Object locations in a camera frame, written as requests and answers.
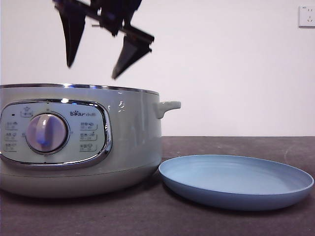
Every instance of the cooker handle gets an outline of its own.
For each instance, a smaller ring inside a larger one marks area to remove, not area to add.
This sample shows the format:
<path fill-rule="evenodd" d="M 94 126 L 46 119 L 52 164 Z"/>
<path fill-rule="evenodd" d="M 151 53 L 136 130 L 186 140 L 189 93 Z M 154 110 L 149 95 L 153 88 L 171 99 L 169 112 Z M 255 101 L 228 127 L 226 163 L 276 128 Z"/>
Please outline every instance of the cooker handle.
<path fill-rule="evenodd" d="M 181 102 L 159 102 L 155 104 L 155 112 L 158 119 L 164 117 L 165 112 L 179 109 L 182 106 Z"/>

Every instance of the blue dish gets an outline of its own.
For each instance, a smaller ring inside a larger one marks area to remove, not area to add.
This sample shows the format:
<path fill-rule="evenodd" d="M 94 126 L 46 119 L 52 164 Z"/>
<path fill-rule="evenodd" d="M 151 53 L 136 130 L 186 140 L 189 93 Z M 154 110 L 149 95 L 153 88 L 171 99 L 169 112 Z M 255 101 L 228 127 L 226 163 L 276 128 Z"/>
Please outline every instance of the blue dish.
<path fill-rule="evenodd" d="M 305 198 L 314 179 L 279 162 L 231 155 L 193 155 L 164 161 L 164 183 L 175 193 L 212 207 L 273 210 Z"/>

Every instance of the wall outlet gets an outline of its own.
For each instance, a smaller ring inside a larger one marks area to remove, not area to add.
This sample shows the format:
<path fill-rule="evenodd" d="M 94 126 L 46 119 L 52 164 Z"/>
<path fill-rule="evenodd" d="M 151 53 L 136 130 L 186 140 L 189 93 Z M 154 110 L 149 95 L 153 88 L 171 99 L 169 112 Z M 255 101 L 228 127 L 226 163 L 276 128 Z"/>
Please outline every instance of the wall outlet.
<path fill-rule="evenodd" d="M 315 27 L 315 6 L 300 6 L 299 27 Z"/>

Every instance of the dark countertop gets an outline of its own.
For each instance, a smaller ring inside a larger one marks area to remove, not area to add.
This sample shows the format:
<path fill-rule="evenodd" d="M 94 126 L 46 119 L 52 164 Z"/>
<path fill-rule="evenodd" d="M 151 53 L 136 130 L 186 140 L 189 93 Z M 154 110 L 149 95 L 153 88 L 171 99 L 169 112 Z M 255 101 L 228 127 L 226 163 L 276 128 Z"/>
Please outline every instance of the dark countertop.
<path fill-rule="evenodd" d="M 279 161 L 315 177 L 315 137 L 163 137 L 163 160 L 191 154 Z M 315 188 L 296 205 L 243 212 L 203 206 L 170 191 L 158 171 L 125 190 L 63 200 L 0 192 L 1 236 L 314 236 Z"/>

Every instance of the rotary knob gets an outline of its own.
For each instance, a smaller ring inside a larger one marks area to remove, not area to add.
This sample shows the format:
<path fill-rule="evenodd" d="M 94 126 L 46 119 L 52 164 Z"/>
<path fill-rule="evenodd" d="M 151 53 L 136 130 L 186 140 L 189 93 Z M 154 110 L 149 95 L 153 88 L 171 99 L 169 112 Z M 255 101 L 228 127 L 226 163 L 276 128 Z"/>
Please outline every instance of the rotary knob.
<path fill-rule="evenodd" d="M 67 126 L 62 118 L 54 114 L 40 114 L 29 123 L 26 140 L 34 150 L 49 153 L 65 143 L 67 134 Z"/>

